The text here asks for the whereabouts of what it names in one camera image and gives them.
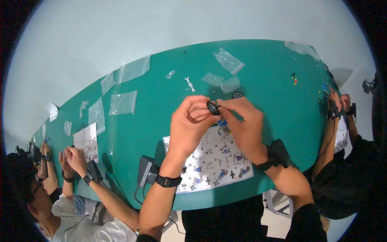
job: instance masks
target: wrist strap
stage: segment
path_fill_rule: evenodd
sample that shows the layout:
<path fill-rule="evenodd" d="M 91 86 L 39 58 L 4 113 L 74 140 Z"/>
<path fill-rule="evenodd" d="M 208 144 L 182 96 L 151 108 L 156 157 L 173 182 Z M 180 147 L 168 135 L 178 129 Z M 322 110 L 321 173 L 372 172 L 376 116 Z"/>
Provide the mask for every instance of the wrist strap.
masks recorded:
<path fill-rule="evenodd" d="M 65 177 L 65 171 L 64 170 L 62 170 L 62 177 L 68 183 L 73 183 L 75 181 L 75 177 L 74 176 L 72 178 Z"/>

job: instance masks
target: white chair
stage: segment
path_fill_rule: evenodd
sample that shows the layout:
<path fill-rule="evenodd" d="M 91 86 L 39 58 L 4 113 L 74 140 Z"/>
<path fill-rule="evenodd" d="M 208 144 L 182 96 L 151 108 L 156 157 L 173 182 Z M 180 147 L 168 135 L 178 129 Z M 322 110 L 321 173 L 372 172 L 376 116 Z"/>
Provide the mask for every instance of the white chair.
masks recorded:
<path fill-rule="evenodd" d="M 272 211 L 273 213 L 277 215 L 284 216 L 285 218 L 292 218 L 293 216 L 293 203 L 291 199 L 287 196 L 285 196 L 283 193 L 281 193 L 276 188 L 273 188 L 271 190 L 268 190 L 263 193 L 264 197 L 264 205 L 267 209 Z M 288 204 L 286 204 L 284 207 L 280 208 L 279 210 L 275 210 L 274 208 L 278 205 L 284 203 L 286 200 L 289 201 Z M 285 213 L 284 210 L 289 208 L 289 213 Z"/>

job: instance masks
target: white wall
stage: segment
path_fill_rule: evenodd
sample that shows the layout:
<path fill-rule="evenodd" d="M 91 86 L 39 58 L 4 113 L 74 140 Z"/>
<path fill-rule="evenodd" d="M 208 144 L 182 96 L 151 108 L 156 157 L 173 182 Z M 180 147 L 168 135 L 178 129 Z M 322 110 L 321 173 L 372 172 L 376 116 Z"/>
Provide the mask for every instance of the white wall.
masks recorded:
<path fill-rule="evenodd" d="M 50 102 L 60 106 L 146 54 L 225 39 L 293 40 L 312 45 L 332 71 L 362 66 L 375 73 L 366 40 L 340 1 L 44 1 L 9 69 L 5 131 L 24 146 Z M 353 84 L 363 81 L 356 78 Z"/>

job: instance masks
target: tire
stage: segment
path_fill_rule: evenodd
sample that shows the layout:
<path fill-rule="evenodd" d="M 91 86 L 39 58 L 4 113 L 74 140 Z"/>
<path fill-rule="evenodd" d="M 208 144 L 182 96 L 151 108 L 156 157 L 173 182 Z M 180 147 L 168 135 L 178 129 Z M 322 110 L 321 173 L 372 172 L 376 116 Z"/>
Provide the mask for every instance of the tire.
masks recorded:
<path fill-rule="evenodd" d="M 243 94 L 241 92 L 234 92 L 232 95 L 232 99 L 238 99 L 243 97 Z"/>

